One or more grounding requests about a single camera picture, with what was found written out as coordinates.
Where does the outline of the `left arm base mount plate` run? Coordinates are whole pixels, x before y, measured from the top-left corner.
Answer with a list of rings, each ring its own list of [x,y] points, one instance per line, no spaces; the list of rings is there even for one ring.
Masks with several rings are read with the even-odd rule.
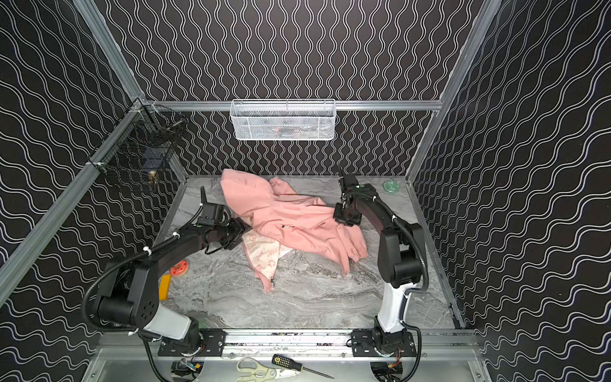
[[[186,334],[182,340],[163,338],[159,357],[220,357],[224,351],[227,333],[222,329],[200,329]]]

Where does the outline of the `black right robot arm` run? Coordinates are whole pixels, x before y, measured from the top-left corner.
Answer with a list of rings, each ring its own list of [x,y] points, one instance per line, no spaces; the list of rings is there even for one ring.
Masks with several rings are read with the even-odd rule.
[[[411,296],[427,292],[430,286],[423,228],[401,218],[374,186],[359,183],[355,176],[340,176],[339,185],[341,201],[335,206],[335,221],[353,227],[366,219],[380,237],[377,267],[385,287],[376,327],[382,334],[409,329],[405,312]]]

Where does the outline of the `pink zip-up jacket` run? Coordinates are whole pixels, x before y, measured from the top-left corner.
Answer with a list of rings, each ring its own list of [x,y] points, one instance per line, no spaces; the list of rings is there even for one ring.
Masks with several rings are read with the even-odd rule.
[[[280,178],[226,169],[221,187],[229,208],[252,227],[243,236],[243,247],[266,292],[274,289],[278,261],[292,250],[330,259],[343,275],[350,272],[350,260],[368,256],[359,227],[337,223],[334,209],[321,198],[297,194]]]

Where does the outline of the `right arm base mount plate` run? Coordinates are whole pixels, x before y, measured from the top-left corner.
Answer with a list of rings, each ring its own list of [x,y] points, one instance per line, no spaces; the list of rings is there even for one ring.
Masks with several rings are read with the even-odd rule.
[[[379,328],[355,329],[351,332],[346,345],[354,357],[415,357],[415,340],[407,330],[385,333]]]

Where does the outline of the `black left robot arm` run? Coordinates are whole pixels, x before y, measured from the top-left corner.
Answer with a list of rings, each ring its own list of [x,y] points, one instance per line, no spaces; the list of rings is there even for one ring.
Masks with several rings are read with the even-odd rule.
[[[161,244],[111,261],[84,294],[84,323],[100,332],[133,332],[148,341],[158,338],[182,353],[196,353],[202,344],[197,320],[161,306],[159,280],[187,256],[207,251],[210,244],[221,250],[235,248],[249,231],[251,226],[239,217],[184,224]]]

